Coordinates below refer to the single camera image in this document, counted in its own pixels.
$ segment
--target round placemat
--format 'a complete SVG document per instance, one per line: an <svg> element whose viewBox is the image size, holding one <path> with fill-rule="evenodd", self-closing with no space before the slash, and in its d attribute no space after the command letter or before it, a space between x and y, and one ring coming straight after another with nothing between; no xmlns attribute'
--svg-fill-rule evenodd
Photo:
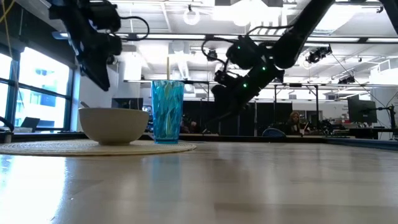
<svg viewBox="0 0 398 224"><path fill-rule="evenodd" d="M27 156L126 156L191 151L193 144L154 144L134 141L129 146L100 146L91 140L41 141L0 144L0 154Z"/></svg>

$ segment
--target blue plastic cup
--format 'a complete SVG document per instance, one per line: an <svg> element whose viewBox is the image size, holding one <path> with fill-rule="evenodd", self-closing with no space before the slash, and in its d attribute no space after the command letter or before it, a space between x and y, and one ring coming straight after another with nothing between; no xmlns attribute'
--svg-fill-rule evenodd
<svg viewBox="0 0 398 224"><path fill-rule="evenodd" d="M177 144L182 120L184 83L173 80L152 82L152 115L156 144Z"/></svg>

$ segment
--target white bowl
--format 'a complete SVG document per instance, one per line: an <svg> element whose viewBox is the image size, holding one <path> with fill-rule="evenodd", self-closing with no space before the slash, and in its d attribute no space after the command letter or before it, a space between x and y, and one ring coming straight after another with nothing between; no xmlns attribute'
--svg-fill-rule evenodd
<svg viewBox="0 0 398 224"><path fill-rule="evenodd" d="M80 108L84 133L101 145L127 145L141 137L149 113L119 108Z"/></svg>

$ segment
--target table surface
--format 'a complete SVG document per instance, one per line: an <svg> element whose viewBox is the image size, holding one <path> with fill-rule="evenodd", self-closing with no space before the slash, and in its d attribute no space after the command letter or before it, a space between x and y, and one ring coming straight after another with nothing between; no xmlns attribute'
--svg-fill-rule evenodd
<svg viewBox="0 0 398 224"><path fill-rule="evenodd" d="M213 142L180 154L0 155L0 223L398 223L398 154Z"/></svg>

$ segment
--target woman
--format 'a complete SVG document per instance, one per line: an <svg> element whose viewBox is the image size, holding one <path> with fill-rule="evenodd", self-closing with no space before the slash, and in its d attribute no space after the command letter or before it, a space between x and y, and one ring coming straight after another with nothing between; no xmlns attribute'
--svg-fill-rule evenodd
<svg viewBox="0 0 398 224"><path fill-rule="evenodd" d="M290 118L287 121L286 134L300 134L300 114L297 111L293 111L290 114Z"/></svg>

